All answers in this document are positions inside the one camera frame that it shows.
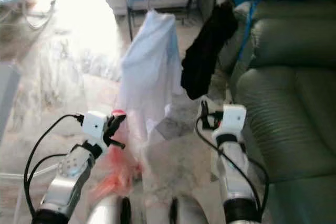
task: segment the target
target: sofa cushion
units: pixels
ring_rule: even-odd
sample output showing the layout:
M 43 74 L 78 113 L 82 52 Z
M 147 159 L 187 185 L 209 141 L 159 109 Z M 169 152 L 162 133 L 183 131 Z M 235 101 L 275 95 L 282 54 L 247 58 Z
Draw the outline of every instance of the sofa cushion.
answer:
M 297 179 L 270 186 L 274 224 L 336 223 L 336 175 Z
M 251 67 L 269 65 L 336 68 L 336 20 L 263 19 L 251 30 Z
M 250 69 L 237 85 L 273 182 L 336 173 L 336 72 Z
M 244 2 L 234 10 L 238 20 L 238 29 L 233 37 L 226 43 L 218 55 L 221 69 L 231 73 L 238 58 L 243 36 L 245 33 L 246 19 L 252 2 Z M 336 17 L 336 4 L 333 2 L 298 2 L 298 1 L 261 1 L 253 15 L 253 24 L 262 19 L 310 19 L 334 20 Z M 243 58 L 249 65 L 252 54 L 248 50 L 251 39 L 249 38 L 243 50 Z

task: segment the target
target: tiled floor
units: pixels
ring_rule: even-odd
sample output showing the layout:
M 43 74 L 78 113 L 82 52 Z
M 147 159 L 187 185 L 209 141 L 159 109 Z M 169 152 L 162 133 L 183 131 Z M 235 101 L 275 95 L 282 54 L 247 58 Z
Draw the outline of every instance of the tiled floor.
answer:
M 142 20 L 143 17 L 139 16 L 136 23 L 140 24 Z M 39 31 L 31 31 L 19 16 L 13 17 L 13 22 L 17 26 L 0 25 L 0 60 L 14 61 L 22 78 L 0 147 L 0 171 L 22 173 L 37 138 L 61 115 L 88 109 L 111 111 L 118 94 L 120 59 L 130 41 L 126 20 L 116 22 L 105 0 L 58 0 L 53 18 Z M 185 25 L 177 22 L 181 57 L 201 25 L 197 14 L 186 20 Z M 221 74 L 216 76 L 210 94 L 220 102 L 225 85 Z M 179 190 L 191 192 L 209 182 L 207 165 L 202 161 L 207 156 L 204 146 L 195 140 L 196 144 L 190 150 L 192 155 L 186 156 L 181 149 L 194 141 L 192 125 L 197 108 L 197 101 L 190 101 L 185 95 L 175 97 L 169 115 L 152 133 L 151 138 L 156 144 L 144 152 L 149 174 L 143 180 L 146 181 L 144 195 L 149 200 L 146 202 L 153 198 L 165 201 L 167 198 L 162 198 L 162 195 Z M 64 121 L 42 142 L 33 163 L 46 155 L 67 152 L 81 138 L 80 127 L 71 119 Z M 157 165 L 156 161 L 162 156 L 167 161 L 164 162 L 165 169 L 176 168 L 165 174 L 168 177 L 160 177 L 158 173 L 163 163 Z M 45 192 L 48 180 L 50 176 L 44 182 L 35 182 L 32 188 L 35 204 Z M 93 173 L 85 190 L 98 180 L 99 176 Z M 9 223 L 13 221 L 20 182 L 0 180 L 0 183 L 0 222 Z M 133 197 L 139 199 L 142 192 L 137 189 L 138 185 L 135 188 Z M 88 209 L 87 198 L 83 195 L 78 207 L 80 210 L 76 212 L 79 223 L 84 222 L 87 214 L 83 209 Z M 23 205 L 18 223 L 27 222 L 27 213 Z

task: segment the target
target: white cable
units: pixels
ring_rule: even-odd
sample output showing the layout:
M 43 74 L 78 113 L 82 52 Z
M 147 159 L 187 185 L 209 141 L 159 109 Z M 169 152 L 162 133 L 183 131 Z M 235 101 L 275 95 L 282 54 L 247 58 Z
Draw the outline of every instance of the white cable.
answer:
M 54 9 L 55 9 L 55 3 L 56 3 L 56 0 L 53 0 L 52 3 L 51 3 L 51 5 L 50 5 L 50 10 L 44 15 L 46 18 L 43 21 L 38 22 L 36 24 L 33 24 L 28 19 L 29 15 L 27 14 L 27 1 L 24 0 L 22 2 L 22 13 L 23 13 L 23 16 L 25 17 L 28 25 L 31 27 L 31 29 L 38 30 L 38 29 L 40 29 L 41 27 L 43 27 L 45 24 L 47 24 L 49 22 L 49 20 L 52 17 L 52 14 L 54 12 Z
M 39 170 L 38 172 L 34 173 L 34 177 L 43 175 L 47 172 L 51 172 L 52 170 L 55 170 L 58 166 L 57 164 L 48 166 L 47 168 L 44 168 L 42 170 Z M 18 173 L 0 173 L 0 178 L 4 178 L 4 179 L 22 179 L 23 180 L 23 174 L 18 174 Z
M 22 202 L 22 197 L 23 197 L 23 187 L 20 186 L 18 195 L 17 195 L 17 200 L 16 200 L 16 206 L 15 206 L 15 211 L 14 211 L 14 219 L 13 219 L 13 224 L 17 224 L 19 220 L 19 211 L 21 207 L 21 202 Z
M 4 21 L 10 15 L 11 12 L 12 10 L 9 9 L 2 17 L 0 17 L 0 23 Z

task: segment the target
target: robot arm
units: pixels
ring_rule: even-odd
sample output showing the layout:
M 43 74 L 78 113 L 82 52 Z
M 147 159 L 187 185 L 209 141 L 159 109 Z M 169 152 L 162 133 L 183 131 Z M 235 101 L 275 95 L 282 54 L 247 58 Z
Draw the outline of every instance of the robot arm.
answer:
M 32 224 L 67 224 L 80 198 L 84 183 L 90 176 L 95 160 L 113 144 L 122 149 L 125 145 L 110 139 L 126 115 L 107 117 L 96 111 L 83 116 L 83 131 L 90 139 L 76 145 L 59 163 Z
M 208 115 L 212 115 L 214 126 L 207 122 Z M 258 193 L 247 177 L 249 158 L 245 152 L 242 129 L 244 127 L 246 108 L 242 105 L 224 105 L 223 112 L 209 113 L 207 103 L 202 103 L 202 113 L 199 118 L 203 122 L 203 129 L 214 130 L 212 143 L 199 136 L 218 153 L 217 168 L 223 201 L 226 223 L 260 223 L 266 204 L 265 197 L 261 206 Z

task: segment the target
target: red plastic bag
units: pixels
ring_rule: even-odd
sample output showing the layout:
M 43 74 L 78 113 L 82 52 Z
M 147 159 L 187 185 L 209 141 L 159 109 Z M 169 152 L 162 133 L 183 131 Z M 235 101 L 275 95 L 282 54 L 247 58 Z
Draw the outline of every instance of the red plastic bag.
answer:
M 112 111 L 113 115 L 125 114 L 122 110 Z M 111 193 L 127 195 L 132 189 L 132 181 L 141 175 L 141 165 L 130 151 L 127 118 L 120 124 L 113 139 L 124 143 L 125 149 L 111 146 L 106 156 L 101 159 L 102 166 L 110 173 L 92 190 L 93 201 L 97 201 Z

